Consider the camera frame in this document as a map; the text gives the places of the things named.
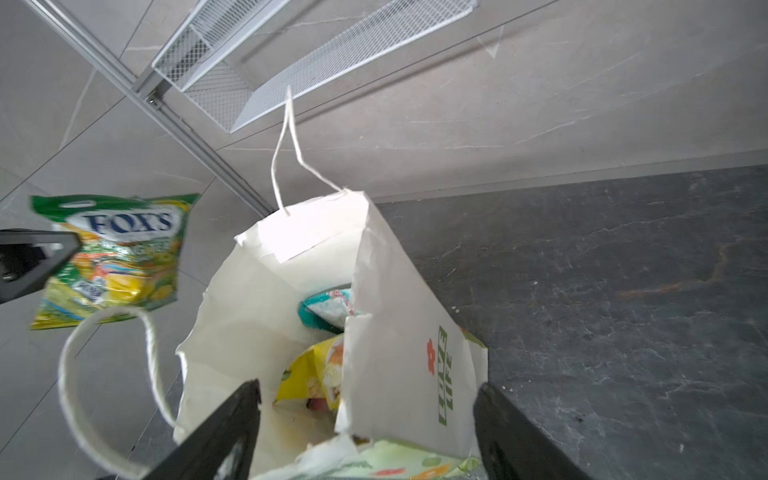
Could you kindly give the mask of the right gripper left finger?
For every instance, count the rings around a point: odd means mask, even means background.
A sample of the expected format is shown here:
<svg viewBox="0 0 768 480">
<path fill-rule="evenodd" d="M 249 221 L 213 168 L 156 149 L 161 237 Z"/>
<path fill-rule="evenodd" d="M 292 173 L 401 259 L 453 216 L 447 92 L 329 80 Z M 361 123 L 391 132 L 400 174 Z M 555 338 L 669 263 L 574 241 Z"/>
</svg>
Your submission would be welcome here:
<svg viewBox="0 0 768 480">
<path fill-rule="evenodd" d="M 254 379 L 236 389 L 147 479 L 247 479 L 261 420 Z"/>
</svg>

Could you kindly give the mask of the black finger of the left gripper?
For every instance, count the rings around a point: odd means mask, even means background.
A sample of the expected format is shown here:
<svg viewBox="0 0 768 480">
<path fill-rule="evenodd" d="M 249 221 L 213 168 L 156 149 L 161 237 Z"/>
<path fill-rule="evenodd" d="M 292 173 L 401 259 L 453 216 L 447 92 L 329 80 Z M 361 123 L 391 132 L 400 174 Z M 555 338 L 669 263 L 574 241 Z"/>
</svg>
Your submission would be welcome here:
<svg viewBox="0 0 768 480">
<path fill-rule="evenodd" d="M 41 290 L 80 250 L 76 233 L 30 229 L 1 231 L 1 303 Z"/>
</svg>

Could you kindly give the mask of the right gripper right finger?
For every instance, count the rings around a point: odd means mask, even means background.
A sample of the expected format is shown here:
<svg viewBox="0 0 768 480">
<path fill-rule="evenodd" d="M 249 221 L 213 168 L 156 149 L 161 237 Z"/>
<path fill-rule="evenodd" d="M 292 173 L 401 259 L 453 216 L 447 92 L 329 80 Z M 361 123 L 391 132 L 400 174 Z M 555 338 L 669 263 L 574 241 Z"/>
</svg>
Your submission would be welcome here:
<svg viewBox="0 0 768 480">
<path fill-rule="evenodd" d="M 492 384 L 479 388 L 473 415 L 482 464 L 490 479 L 590 479 Z"/>
</svg>

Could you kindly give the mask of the green Fox's candy bag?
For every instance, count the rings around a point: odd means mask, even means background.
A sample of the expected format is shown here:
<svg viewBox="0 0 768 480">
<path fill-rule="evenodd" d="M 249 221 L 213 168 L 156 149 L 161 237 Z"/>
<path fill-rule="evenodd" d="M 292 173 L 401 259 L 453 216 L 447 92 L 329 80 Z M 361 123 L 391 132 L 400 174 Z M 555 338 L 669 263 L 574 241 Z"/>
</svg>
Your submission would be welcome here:
<svg viewBox="0 0 768 480">
<path fill-rule="evenodd" d="M 114 306 L 155 310 L 177 299 L 178 266 L 196 193 L 155 198 L 34 196 L 32 210 L 79 250 L 44 287 L 33 330 L 75 327 Z"/>
</svg>

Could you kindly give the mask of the white floral paper bag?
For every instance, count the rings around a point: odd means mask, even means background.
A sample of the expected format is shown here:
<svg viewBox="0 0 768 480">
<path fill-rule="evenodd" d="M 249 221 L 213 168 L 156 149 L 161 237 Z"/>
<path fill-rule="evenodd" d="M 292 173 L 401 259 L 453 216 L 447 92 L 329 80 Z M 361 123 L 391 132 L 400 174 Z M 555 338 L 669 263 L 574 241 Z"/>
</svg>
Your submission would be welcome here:
<svg viewBox="0 0 768 480">
<path fill-rule="evenodd" d="M 341 402 L 275 402 L 283 372 L 306 349 L 340 334 L 305 327 L 306 298 L 350 285 Z M 258 380 L 261 420 L 247 479 L 444 478 L 480 457 L 472 406 L 488 352 L 436 298 L 370 198 L 333 186 L 277 211 L 237 237 L 177 350 L 183 393 L 171 409 L 149 312 L 115 306 L 88 318 L 135 318 L 145 329 L 150 385 L 177 447 L 236 389 Z M 93 428 L 77 394 L 76 354 L 59 359 L 58 395 L 69 429 L 99 466 L 147 479 Z"/>
</svg>

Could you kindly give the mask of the yellow snack bag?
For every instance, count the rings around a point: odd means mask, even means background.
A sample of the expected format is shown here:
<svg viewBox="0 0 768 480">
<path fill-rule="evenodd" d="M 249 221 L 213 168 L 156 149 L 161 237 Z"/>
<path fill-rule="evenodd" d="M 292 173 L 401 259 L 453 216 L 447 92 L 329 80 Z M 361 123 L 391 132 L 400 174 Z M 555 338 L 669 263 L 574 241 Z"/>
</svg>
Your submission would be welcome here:
<svg viewBox="0 0 768 480">
<path fill-rule="evenodd" d="M 275 402 L 307 400 L 319 409 L 337 410 L 341 402 L 344 335 L 317 343 L 302 352 L 283 372 Z"/>
</svg>

